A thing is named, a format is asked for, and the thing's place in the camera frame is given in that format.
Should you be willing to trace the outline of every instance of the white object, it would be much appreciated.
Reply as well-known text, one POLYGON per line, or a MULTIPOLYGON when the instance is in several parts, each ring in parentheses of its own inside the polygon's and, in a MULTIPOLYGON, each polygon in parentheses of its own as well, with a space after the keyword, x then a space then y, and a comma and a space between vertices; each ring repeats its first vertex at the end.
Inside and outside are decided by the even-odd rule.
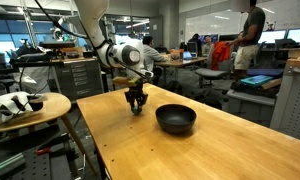
POLYGON ((36 98, 29 101, 28 97, 32 96, 34 95, 27 92, 14 92, 0 96, 0 121, 7 122, 18 114, 32 112, 33 109, 29 103, 40 103, 47 100, 46 96, 42 94, 36 94, 36 98), (13 100, 19 101, 24 107, 25 111, 19 109, 13 100))
POLYGON ((140 40, 131 39, 122 45, 104 43, 99 20, 109 7, 109 0, 98 0, 91 3, 89 0, 75 0, 80 20, 91 38, 92 46, 97 49, 101 63, 111 67, 117 64, 116 60, 124 62, 133 70, 140 72, 143 68, 143 45, 140 40))

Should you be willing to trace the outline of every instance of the person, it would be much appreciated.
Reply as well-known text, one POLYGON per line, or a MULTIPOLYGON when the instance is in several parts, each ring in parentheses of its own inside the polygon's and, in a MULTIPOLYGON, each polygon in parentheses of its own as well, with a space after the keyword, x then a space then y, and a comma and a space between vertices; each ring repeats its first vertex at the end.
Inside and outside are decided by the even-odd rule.
POLYGON ((145 36, 142 39, 143 43, 143 52, 144 52, 144 68, 148 71, 153 72, 153 84, 158 85, 159 78, 162 74, 161 68, 154 68, 155 61, 165 61, 164 57, 159 54, 157 50, 155 50, 153 37, 152 36, 145 36))
POLYGON ((212 46, 211 37, 209 35, 205 36, 204 41, 206 44, 202 47, 202 54, 203 56, 208 56, 212 46))
POLYGON ((237 38, 228 45, 239 45, 236 59, 234 61, 234 80, 239 81, 247 76, 247 70, 251 60, 258 51, 258 41, 260 39, 264 24, 265 13, 256 7, 257 0, 250 0, 250 11, 244 24, 243 37, 237 38))
POLYGON ((202 42, 199 39, 199 34, 194 34, 192 36, 192 38, 189 39, 188 42, 195 42, 195 43, 197 43, 198 56, 202 56, 202 48, 201 48, 202 42))

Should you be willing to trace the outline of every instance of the cabinet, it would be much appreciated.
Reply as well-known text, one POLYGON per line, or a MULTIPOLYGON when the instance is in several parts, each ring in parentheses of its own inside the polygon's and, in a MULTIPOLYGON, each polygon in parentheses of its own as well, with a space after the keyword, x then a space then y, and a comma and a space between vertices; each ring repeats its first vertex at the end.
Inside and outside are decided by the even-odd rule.
POLYGON ((69 61, 54 70, 58 92, 67 96, 71 102, 104 92, 97 60, 69 61))

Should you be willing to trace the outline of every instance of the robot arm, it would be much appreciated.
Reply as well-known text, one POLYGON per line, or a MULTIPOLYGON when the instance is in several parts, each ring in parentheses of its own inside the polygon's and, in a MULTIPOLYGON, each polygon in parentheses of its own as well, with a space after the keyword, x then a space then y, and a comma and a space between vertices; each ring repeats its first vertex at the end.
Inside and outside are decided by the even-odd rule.
MULTIPOLYGON (((44 11, 38 0, 35 0, 42 11, 44 11)), ((128 70, 128 77, 125 82, 129 87, 129 91, 125 93, 127 102, 131 105, 134 114, 142 111, 142 106, 146 103, 147 94, 142 91, 144 79, 148 80, 153 76, 152 72, 144 69, 143 64, 143 44, 140 40, 131 39, 123 45, 114 45, 107 41, 102 34, 99 26, 100 18, 106 12, 109 6, 109 0, 74 0, 77 5, 81 26, 83 27, 90 45, 96 51, 99 61, 104 67, 112 68, 116 64, 121 64, 128 70)), ((63 29, 59 23, 54 23, 60 29, 63 29)))
POLYGON ((109 0, 95 0, 93 3, 90 0, 75 0, 75 4, 88 39, 105 67, 119 63, 134 71, 128 73, 129 77, 139 77, 146 73, 143 70, 143 44, 140 40, 131 39, 123 45, 113 45, 102 35, 99 20, 108 9, 109 0))

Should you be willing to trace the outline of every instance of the equipment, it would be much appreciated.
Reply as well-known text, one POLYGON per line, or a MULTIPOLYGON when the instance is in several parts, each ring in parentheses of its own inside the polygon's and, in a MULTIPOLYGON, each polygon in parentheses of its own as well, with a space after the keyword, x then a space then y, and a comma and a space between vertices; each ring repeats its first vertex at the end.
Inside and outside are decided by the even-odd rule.
POLYGON ((300 43, 300 29, 289 29, 286 39, 292 39, 297 43, 300 43))
MULTIPOLYGON (((59 22, 54 22, 53 19, 45 12, 38 0, 35 0, 40 9, 46 14, 46 16, 53 22, 53 24, 71 35, 74 33, 67 31, 59 22)), ((99 62, 108 68, 113 68, 117 64, 120 64, 130 70, 127 72, 129 77, 138 78, 140 80, 135 81, 132 86, 129 86, 129 92, 132 93, 132 98, 137 101, 137 106, 132 104, 132 100, 127 98, 127 102, 131 104, 133 112, 141 112, 142 105, 145 103, 144 96, 147 96, 142 92, 142 86, 144 80, 149 80, 150 77, 145 74, 151 74, 151 72, 141 71, 144 68, 143 64, 143 44, 140 40, 131 39, 122 45, 114 45, 108 41, 102 34, 99 26, 100 18, 109 7, 109 0, 96 0, 91 3, 87 0, 75 0, 77 5, 81 25, 85 31, 86 41, 91 45, 96 52, 99 62)))
POLYGON ((265 44, 274 44, 276 39, 284 39, 286 30, 264 31, 258 41, 259 44, 266 41, 265 44))
POLYGON ((206 36, 210 36, 211 42, 213 42, 213 43, 216 43, 219 40, 219 35, 218 34, 200 35, 199 39, 202 42, 202 44, 206 44, 206 41, 205 41, 206 36))

